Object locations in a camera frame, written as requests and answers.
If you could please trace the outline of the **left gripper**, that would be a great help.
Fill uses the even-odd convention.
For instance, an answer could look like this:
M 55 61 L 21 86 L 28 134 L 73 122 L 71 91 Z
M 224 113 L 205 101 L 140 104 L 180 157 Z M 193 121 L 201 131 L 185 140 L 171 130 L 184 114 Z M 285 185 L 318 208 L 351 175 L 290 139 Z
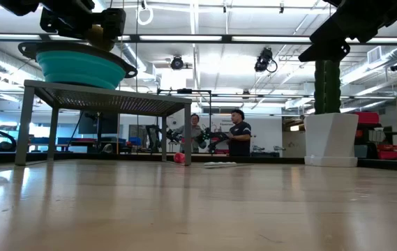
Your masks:
M 123 35 L 126 12 L 123 8 L 108 8 L 94 13 L 94 3 L 42 3 L 40 27 L 48 33 L 75 35 L 77 39 L 92 39 L 95 24 L 100 23 L 103 37 L 115 40 Z

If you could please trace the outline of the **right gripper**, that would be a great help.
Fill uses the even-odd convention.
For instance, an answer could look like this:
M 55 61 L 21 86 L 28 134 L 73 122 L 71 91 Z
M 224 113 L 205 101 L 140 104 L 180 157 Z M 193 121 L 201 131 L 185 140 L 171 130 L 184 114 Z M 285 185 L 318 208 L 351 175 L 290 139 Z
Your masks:
M 342 61 L 349 53 L 346 38 L 365 43 L 375 37 L 378 30 L 394 23 L 390 15 L 366 16 L 332 15 L 310 36 L 311 46 L 302 52 L 300 62 Z

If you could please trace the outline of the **green-brown kiwi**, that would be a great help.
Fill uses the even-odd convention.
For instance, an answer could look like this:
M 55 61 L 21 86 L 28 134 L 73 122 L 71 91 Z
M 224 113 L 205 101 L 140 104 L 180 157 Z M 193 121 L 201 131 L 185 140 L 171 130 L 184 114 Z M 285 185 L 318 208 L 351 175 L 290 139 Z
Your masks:
M 94 28 L 94 37 L 92 39 L 85 39 L 92 47 L 100 50 L 110 52 L 115 42 L 104 37 L 104 29 L 101 26 L 96 25 Z

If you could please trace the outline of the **blue collapsible colander bowl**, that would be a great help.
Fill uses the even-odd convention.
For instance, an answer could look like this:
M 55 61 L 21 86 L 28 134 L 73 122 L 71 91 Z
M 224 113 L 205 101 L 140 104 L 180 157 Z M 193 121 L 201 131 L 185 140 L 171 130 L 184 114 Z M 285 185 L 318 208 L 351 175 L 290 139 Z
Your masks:
M 137 69 L 119 56 L 80 43 L 23 42 L 18 50 L 41 67 L 46 82 L 115 90 Z

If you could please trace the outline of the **green cactus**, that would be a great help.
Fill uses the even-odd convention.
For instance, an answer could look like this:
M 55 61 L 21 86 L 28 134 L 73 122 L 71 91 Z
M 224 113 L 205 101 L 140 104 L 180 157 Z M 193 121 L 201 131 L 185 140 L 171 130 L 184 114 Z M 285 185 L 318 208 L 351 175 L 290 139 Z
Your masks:
M 315 114 L 340 113 L 339 61 L 315 62 Z

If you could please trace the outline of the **ceiling light strip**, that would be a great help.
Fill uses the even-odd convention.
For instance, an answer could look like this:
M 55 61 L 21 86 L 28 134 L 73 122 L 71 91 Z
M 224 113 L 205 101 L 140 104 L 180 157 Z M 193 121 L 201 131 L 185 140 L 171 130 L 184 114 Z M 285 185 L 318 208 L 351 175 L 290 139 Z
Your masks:
M 221 41 L 222 36 L 200 36 L 200 35 L 142 35 L 143 41 L 184 41 L 184 42 L 213 42 Z
M 310 43 L 309 37 L 299 36 L 233 36 L 234 42 Z

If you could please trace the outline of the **grey perforated metal shelf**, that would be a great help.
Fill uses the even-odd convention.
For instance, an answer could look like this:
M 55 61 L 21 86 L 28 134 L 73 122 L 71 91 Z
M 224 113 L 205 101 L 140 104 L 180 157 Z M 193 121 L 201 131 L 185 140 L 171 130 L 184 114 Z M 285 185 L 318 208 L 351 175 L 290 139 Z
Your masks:
M 184 146 L 185 165 L 191 165 L 191 100 L 27 79 L 24 81 L 20 129 L 15 154 L 15 164 L 18 166 L 27 164 L 29 129 L 35 97 L 40 98 L 52 108 L 47 150 L 48 160 L 54 159 L 60 109 L 161 117 L 162 161 L 164 162 L 167 160 L 167 117 L 182 110 L 185 125 L 184 138 L 186 140 Z

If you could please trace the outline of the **red tool case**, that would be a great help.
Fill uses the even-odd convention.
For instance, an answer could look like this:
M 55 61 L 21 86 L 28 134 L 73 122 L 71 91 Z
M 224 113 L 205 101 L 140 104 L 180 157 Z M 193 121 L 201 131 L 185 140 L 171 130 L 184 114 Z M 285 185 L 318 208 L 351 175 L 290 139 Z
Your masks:
M 380 160 L 397 160 L 397 145 L 378 144 L 377 156 Z
M 378 126 L 380 124 L 380 117 L 377 112 L 355 112 L 358 116 L 359 125 Z

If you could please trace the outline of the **white hexagonal plant pot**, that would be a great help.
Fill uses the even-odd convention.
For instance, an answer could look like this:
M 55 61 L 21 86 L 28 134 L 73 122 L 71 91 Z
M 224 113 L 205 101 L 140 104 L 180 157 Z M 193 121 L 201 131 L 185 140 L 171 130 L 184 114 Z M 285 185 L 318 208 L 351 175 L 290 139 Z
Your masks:
M 305 165 L 356 167 L 354 140 L 359 116 L 356 114 L 318 114 L 304 119 L 306 135 Z

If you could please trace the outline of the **black monitor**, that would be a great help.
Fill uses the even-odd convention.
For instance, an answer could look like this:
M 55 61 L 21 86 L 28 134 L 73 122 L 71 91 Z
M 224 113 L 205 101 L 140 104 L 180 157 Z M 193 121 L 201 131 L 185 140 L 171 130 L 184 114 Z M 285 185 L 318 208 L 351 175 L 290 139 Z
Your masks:
M 118 114 L 83 111 L 78 125 L 79 134 L 96 134 L 100 126 L 102 134 L 117 133 Z

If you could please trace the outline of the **person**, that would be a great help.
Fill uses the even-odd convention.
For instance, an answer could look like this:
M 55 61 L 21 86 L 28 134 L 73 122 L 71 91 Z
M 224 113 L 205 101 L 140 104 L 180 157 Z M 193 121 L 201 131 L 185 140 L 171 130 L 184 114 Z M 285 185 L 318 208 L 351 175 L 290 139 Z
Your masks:
M 250 157 L 251 126 L 244 119 L 244 112 L 240 109 L 231 112 L 231 120 L 234 125 L 227 134 L 229 156 Z
M 200 136 L 202 133 L 201 127 L 198 125 L 199 116 L 197 114 L 192 114 L 190 117 L 191 122 L 191 149 L 192 153 L 198 153 L 200 143 L 197 141 L 196 137 Z

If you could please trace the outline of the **background black rig frame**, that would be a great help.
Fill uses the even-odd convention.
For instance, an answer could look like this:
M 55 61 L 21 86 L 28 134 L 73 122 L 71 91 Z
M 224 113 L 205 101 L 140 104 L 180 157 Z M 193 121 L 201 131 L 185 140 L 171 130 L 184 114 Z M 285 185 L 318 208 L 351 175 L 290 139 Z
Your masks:
M 192 89 L 177 89 L 177 94 L 201 94 L 202 91 L 197 91 L 197 90 L 192 90 Z M 185 131 L 185 125 L 180 126 L 177 129 L 172 129 L 173 131 L 179 133 L 181 137 L 181 141 L 179 142 L 180 144 L 184 143 L 184 131 Z M 207 147 L 207 142 L 204 143 L 204 149 Z

